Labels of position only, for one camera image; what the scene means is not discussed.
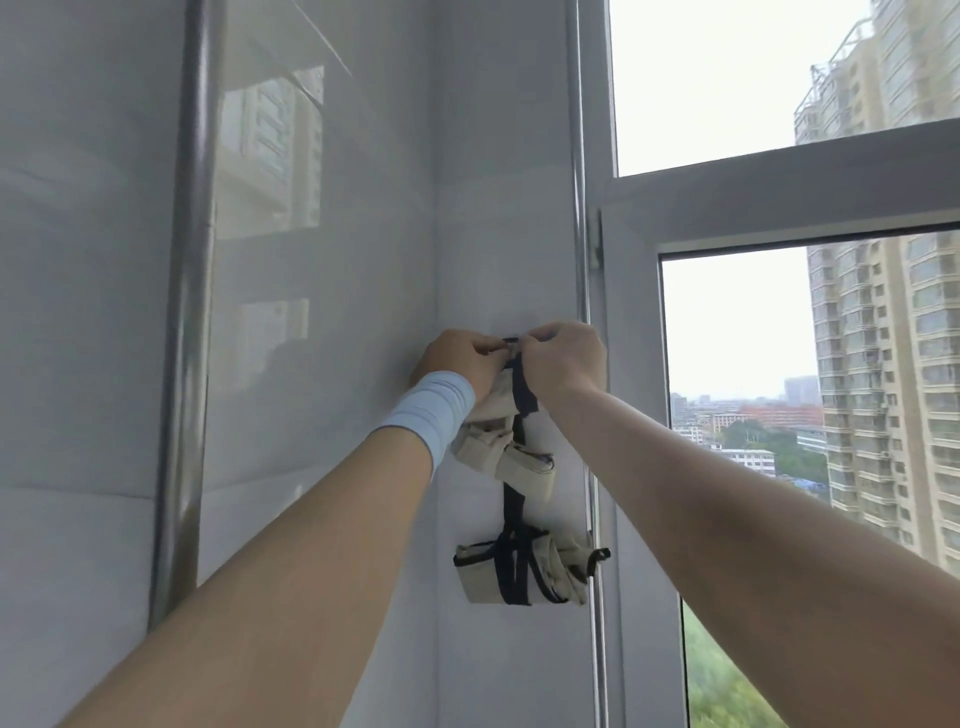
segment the red brick building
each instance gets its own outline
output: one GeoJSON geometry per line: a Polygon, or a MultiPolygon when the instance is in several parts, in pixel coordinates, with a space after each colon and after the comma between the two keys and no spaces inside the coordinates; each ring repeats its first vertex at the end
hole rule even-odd
{"type": "Polygon", "coordinates": [[[767,428],[792,429],[801,425],[820,427],[824,424],[824,408],[817,404],[799,407],[789,404],[745,404],[740,407],[740,414],[757,420],[767,428]]]}

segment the white window frame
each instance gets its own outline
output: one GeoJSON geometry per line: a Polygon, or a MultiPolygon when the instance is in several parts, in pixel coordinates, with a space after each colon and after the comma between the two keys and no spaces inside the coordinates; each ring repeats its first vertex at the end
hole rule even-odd
{"type": "MultiPolygon", "coordinates": [[[[658,422],[667,424],[669,402],[665,257],[960,227],[960,119],[618,177],[607,0],[582,3],[580,14],[587,199],[602,237],[611,391],[658,422]]],[[[627,728],[681,728],[680,600],[615,513],[608,611],[620,625],[611,655],[622,666],[609,670],[622,675],[612,678],[622,694],[610,699],[627,728]]]]}

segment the white wall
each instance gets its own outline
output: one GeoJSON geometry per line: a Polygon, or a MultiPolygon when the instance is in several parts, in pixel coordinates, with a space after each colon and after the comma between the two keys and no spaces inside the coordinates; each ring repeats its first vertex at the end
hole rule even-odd
{"type": "MultiPolygon", "coordinates": [[[[218,158],[201,579],[383,418],[437,330],[432,3],[300,6],[228,4],[229,103],[280,94],[297,141],[285,186],[235,138],[218,158]]],[[[435,510],[345,726],[435,724],[435,510]]]]}
{"type": "Polygon", "coordinates": [[[0,725],[143,636],[182,2],[0,10],[0,725]]]}
{"type": "MultiPolygon", "coordinates": [[[[442,3],[438,66],[440,322],[508,335],[576,317],[564,3],[442,3]]],[[[558,456],[532,522],[584,530],[583,465],[558,456]]],[[[459,463],[439,476],[440,725],[592,725],[586,607],[468,604],[454,547],[502,526],[501,486],[459,463]]]]}

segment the sky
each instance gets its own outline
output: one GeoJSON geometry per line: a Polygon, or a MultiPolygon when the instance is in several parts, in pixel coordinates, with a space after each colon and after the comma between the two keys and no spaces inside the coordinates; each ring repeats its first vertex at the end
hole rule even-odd
{"type": "MultiPolygon", "coordinates": [[[[621,175],[792,146],[810,65],[868,0],[611,0],[621,175]]],[[[663,265],[670,389],[776,397],[816,374],[805,249],[663,265]]]]}

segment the wrist sleeve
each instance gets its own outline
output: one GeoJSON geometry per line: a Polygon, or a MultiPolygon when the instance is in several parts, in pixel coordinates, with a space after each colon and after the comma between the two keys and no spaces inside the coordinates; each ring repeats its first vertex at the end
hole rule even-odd
{"type": "Polygon", "coordinates": [[[407,392],[379,427],[402,427],[416,434],[433,458],[433,472],[476,401],[473,387],[455,372],[433,372],[407,392]]]}

